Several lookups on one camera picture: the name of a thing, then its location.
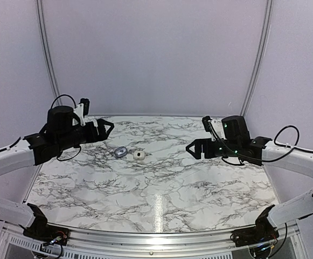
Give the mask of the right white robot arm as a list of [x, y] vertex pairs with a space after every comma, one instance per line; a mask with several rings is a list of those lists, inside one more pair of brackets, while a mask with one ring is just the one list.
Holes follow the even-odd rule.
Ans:
[[[283, 168], [313, 179], [313, 150], [300, 148], [297, 144], [282, 144], [275, 139], [249, 135], [243, 116], [233, 115], [222, 119], [224, 137], [212, 125], [209, 116], [202, 118], [207, 139], [196, 139], [186, 146], [186, 151], [195, 159], [236, 157], [241, 163], [248, 162], [257, 166], [268, 164]], [[279, 225], [295, 219], [313, 215], [313, 189], [280, 205], [271, 205], [256, 219], [251, 229], [254, 241], [261, 242]]]

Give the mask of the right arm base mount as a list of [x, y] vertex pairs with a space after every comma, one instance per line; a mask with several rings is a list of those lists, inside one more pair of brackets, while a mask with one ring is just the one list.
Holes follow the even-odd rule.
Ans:
[[249, 246], [267, 242], [279, 237], [279, 232], [273, 227], [247, 227], [232, 231], [230, 239], [236, 247]]

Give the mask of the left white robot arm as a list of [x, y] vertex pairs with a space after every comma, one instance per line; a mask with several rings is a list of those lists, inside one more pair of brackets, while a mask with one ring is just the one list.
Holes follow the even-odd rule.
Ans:
[[[87, 114], [88, 106], [84, 103], [75, 108], [50, 108], [40, 132], [19, 138], [12, 145], [0, 149], [0, 176], [58, 159], [67, 149], [107, 140], [114, 124], [104, 119], [85, 122]], [[38, 206], [30, 203], [0, 198], [0, 221], [20, 225], [24, 235], [39, 240], [48, 240], [55, 232]]]

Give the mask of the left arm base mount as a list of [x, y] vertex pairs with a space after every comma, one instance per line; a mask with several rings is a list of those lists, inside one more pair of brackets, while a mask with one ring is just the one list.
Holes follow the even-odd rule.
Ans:
[[68, 242], [68, 237], [70, 234], [70, 230], [68, 228], [56, 227], [53, 225], [45, 225], [41, 228], [32, 228], [32, 227], [23, 227], [19, 225], [23, 229], [23, 235], [30, 237], [32, 239], [43, 241], [44, 244], [59, 244], [65, 246]]

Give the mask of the purple earbud charging case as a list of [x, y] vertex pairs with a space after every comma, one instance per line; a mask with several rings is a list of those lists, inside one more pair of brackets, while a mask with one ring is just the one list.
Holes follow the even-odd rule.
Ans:
[[114, 156], [116, 158], [122, 158], [122, 157], [126, 156], [127, 153], [128, 153], [127, 148], [122, 146], [122, 147], [118, 147], [115, 149]]

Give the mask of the white earbud case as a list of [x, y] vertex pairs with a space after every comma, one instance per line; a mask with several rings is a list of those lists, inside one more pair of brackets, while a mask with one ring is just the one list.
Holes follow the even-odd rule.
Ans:
[[144, 160], [145, 159], [145, 152], [144, 151], [135, 151], [133, 153], [134, 160]]

